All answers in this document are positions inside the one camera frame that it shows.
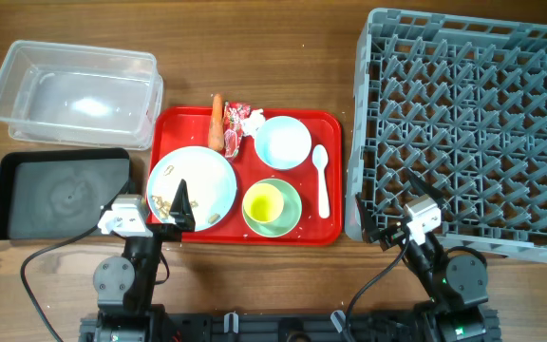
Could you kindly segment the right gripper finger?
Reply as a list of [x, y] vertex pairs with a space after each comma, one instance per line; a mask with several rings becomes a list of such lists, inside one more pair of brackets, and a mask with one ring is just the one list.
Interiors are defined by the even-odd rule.
[[417, 191], [420, 196], [427, 195], [431, 197], [438, 205], [443, 204], [443, 192], [435, 188], [430, 183], [420, 179], [410, 169], [405, 169], [405, 174], [408, 176], [411, 186]]
[[386, 230], [378, 227], [372, 215], [369, 213], [365, 204], [361, 200], [361, 196], [359, 194], [355, 195], [355, 202], [357, 205], [357, 212], [359, 214], [360, 229], [363, 241], [368, 244], [378, 242], [380, 247], [383, 250], [386, 250]]

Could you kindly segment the light blue dinner plate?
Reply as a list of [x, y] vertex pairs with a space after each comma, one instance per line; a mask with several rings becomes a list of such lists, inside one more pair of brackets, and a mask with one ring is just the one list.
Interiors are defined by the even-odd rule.
[[207, 147], [186, 146], [168, 153], [150, 173], [146, 200], [154, 220], [174, 221], [169, 210], [181, 181], [187, 184], [197, 232], [216, 225], [234, 204], [237, 183], [230, 163]]

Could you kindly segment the yellow cup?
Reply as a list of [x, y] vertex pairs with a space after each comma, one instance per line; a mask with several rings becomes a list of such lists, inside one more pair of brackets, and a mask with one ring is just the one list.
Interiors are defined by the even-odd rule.
[[270, 223], [278, 219], [284, 208], [284, 199], [274, 185], [260, 182], [251, 186], [242, 201], [244, 213], [258, 223]]

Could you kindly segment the green bowl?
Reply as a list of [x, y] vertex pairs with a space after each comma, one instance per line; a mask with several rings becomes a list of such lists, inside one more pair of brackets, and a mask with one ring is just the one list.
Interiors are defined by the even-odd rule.
[[265, 238], [279, 238], [287, 235], [298, 223], [302, 215], [302, 200], [298, 192], [287, 182], [279, 179], [265, 179], [265, 182], [274, 185], [281, 191], [284, 199], [284, 208], [278, 219], [270, 223], [258, 223], [250, 219], [243, 211], [247, 225], [258, 235]]

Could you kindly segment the white plastic spoon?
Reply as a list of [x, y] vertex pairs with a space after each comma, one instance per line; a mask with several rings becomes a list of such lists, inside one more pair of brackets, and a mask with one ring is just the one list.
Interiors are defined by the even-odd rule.
[[325, 169], [329, 162], [324, 145], [318, 144], [312, 151], [312, 163], [317, 171], [318, 178], [318, 214], [322, 219], [330, 216], [330, 201], [326, 182]]

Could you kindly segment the white tissue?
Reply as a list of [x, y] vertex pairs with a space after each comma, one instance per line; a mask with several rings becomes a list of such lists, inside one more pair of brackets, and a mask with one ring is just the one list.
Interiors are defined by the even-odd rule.
[[263, 109], [252, 110], [251, 114], [247, 118], [240, 121], [242, 135], [244, 137], [254, 137], [260, 127], [266, 122], [263, 112]]

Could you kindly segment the light blue bowl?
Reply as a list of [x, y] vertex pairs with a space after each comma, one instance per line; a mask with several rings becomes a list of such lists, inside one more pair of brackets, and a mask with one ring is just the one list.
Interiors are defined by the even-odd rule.
[[309, 129], [289, 116], [268, 119], [255, 136], [256, 155], [269, 167], [290, 170], [301, 164], [312, 146]]

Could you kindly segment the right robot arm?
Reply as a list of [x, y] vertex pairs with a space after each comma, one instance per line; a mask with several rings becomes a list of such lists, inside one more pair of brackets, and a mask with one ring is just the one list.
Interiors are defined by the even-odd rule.
[[469, 247], [445, 250], [434, 234], [443, 223], [443, 192], [405, 171], [419, 197], [404, 206], [400, 220], [380, 228], [358, 199], [362, 238], [378, 242], [385, 251], [401, 248], [392, 263], [370, 280], [351, 300], [346, 318], [360, 296], [403, 262], [420, 281], [429, 300], [416, 305], [411, 314], [412, 335], [421, 341], [489, 341], [497, 333], [487, 327], [482, 307], [489, 299], [487, 261]]

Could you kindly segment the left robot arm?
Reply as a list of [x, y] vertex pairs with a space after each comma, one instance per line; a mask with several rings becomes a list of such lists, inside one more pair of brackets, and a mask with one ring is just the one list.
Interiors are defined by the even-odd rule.
[[165, 241], [180, 241], [196, 227], [185, 180], [179, 182], [168, 215], [170, 223], [147, 222], [150, 210], [141, 195], [119, 194], [102, 210], [98, 228], [124, 239], [123, 253], [101, 262], [93, 285], [99, 308], [91, 341], [180, 341], [179, 328], [162, 305], [152, 303]]

